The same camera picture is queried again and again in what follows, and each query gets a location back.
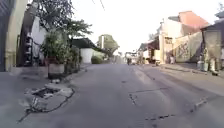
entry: person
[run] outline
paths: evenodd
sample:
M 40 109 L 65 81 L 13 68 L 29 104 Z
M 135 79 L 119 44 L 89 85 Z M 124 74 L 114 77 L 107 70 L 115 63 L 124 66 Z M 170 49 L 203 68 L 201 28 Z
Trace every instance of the person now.
M 173 54 L 170 55 L 170 63 L 171 64 L 174 64 L 175 63 L 175 59 L 174 59 Z

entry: sky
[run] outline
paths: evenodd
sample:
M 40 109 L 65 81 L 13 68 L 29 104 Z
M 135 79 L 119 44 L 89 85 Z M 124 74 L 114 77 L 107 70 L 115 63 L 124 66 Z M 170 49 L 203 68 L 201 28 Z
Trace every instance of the sky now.
M 72 0 L 75 19 L 92 24 L 94 43 L 101 34 L 111 34 L 120 51 L 138 49 L 150 33 L 155 33 L 163 18 L 177 16 L 179 12 L 193 11 L 209 23 L 217 18 L 220 0 Z

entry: asphalt road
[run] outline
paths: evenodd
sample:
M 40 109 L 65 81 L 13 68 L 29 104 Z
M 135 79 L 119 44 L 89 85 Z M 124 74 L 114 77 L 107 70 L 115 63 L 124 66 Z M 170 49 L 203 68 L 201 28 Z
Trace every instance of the asphalt road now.
M 48 114 L 32 114 L 17 127 L 224 127 L 222 96 L 153 67 L 93 65 L 73 83 L 75 96 L 65 106 Z

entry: motorcycle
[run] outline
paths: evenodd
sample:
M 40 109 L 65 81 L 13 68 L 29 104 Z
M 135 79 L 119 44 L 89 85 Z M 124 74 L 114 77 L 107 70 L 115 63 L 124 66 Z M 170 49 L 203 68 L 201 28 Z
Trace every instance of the motorcycle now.
M 131 58 L 127 59 L 127 64 L 130 65 L 131 64 Z

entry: power line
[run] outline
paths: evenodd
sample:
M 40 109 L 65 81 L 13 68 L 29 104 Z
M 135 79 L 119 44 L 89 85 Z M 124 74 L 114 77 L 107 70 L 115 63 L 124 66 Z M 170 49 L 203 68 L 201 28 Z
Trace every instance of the power line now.
M 104 5 L 103 5 L 102 0 L 100 0 L 100 3 L 101 3 L 101 5 L 102 5 L 102 7 L 103 7 L 103 10 L 105 11 L 105 8 L 104 8 Z
M 94 0 L 92 0 L 92 2 L 95 4 Z

